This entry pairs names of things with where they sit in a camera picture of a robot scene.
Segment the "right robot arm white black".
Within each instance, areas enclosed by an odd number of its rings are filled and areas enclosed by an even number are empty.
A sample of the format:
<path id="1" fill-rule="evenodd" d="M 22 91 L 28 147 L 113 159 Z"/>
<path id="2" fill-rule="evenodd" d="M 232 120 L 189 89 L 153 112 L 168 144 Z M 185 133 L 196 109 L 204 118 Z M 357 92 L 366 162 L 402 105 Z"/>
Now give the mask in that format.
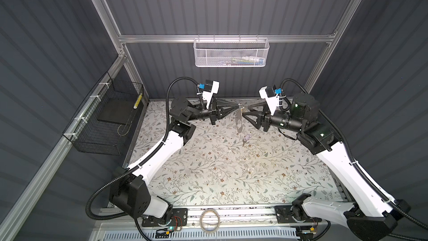
<path id="1" fill-rule="evenodd" d="M 270 127 L 296 133 L 296 140 L 317 156 L 339 178 L 352 196 L 351 202 L 329 202 L 303 193 L 292 202 L 292 216 L 297 222 L 320 218 L 348 228 L 362 241 L 379 241 L 392 235 L 403 217 L 391 204 L 410 206 L 382 189 L 372 177 L 352 159 L 346 150 L 344 137 L 331 125 L 317 118 L 320 103 L 307 93 L 294 96 L 288 111 L 279 110 L 280 97 L 261 92 L 263 110 L 250 107 L 243 117 L 255 128 L 268 131 Z"/>

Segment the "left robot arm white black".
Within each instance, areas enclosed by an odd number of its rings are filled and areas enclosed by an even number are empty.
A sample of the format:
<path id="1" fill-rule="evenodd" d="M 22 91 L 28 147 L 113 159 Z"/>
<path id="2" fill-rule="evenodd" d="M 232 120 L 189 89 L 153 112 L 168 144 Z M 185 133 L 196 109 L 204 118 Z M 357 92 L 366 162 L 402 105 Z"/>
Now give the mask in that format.
<path id="1" fill-rule="evenodd" d="M 183 97 L 174 99 L 169 110 L 171 121 L 168 125 L 167 139 L 160 140 L 149 152 L 128 167 L 118 167 L 115 170 L 114 178 L 120 175 L 123 177 L 110 185 L 109 201 L 134 219 L 148 215 L 169 220 L 172 205 L 149 193 L 147 186 L 150 181 L 166 161 L 192 138 L 196 126 L 190 124 L 190 121 L 209 119 L 214 125 L 216 121 L 239 108 L 236 103 L 216 98 L 211 100 L 206 109 L 202 104 L 192 104 Z"/>

